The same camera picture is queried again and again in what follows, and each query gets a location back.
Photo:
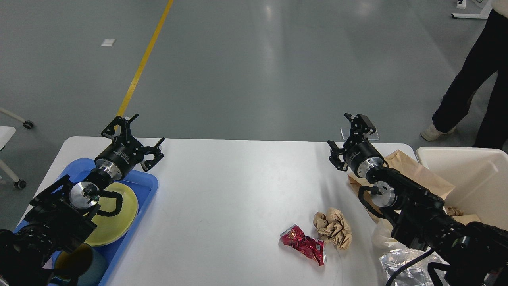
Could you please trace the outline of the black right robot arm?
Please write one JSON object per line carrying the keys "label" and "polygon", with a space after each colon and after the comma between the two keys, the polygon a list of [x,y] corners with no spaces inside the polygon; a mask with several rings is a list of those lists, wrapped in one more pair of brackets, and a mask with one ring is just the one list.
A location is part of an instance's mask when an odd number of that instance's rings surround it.
{"label": "black right robot arm", "polygon": [[506,286],[507,231],[481,222],[457,222],[446,214],[443,199],[388,166],[366,137],[376,132],[367,116],[346,113],[345,117],[350,122],[349,137],[341,148],[328,141],[329,161],[337,170],[351,169],[369,182],[359,188],[359,201],[371,214],[388,220],[392,238],[424,251],[395,271],[386,284],[390,286],[410,266],[437,253],[446,264],[427,264],[435,286],[443,284],[437,270],[445,273],[450,286]]}

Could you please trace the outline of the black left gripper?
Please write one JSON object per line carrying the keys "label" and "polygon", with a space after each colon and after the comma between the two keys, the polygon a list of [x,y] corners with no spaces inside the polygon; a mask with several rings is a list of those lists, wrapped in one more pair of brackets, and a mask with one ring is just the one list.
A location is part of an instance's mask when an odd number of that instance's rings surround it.
{"label": "black left gripper", "polygon": [[112,143],[95,159],[94,172],[109,180],[122,180],[138,163],[144,172],[149,172],[164,157],[162,137],[154,146],[143,146],[131,134],[130,124],[139,116],[123,118],[117,115],[100,135]]}

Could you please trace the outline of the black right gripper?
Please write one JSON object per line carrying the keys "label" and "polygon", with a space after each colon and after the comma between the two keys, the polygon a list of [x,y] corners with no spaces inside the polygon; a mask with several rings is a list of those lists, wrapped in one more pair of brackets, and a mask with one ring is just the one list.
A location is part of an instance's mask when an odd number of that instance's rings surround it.
{"label": "black right gripper", "polygon": [[345,113],[344,116],[350,122],[349,137],[342,148],[335,141],[328,141],[331,152],[329,161],[339,171],[346,172],[350,168],[357,177],[366,178],[367,172],[385,164],[383,156],[367,139],[375,135],[377,129],[363,114],[353,116]]}

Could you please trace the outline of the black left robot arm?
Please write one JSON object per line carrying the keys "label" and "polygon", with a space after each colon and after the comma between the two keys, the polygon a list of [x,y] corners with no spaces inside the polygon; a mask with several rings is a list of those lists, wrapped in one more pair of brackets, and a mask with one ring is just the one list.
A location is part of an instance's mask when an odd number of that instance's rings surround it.
{"label": "black left robot arm", "polygon": [[27,223],[18,232],[1,230],[1,283],[5,286],[46,286],[57,275],[78,283],[73,271],[46,269],[45,263],[57,251],[73,252],[97,229],[95,216],[117,216],[123,206],[120,193],[108,191],[136,165],[145,172],[164,157],[160,145],[143,145],[130,129],[138,117],[116,116],[101,132],[111,143],[94,160],[87,176],[73,182],[65,174],[30,201]]}

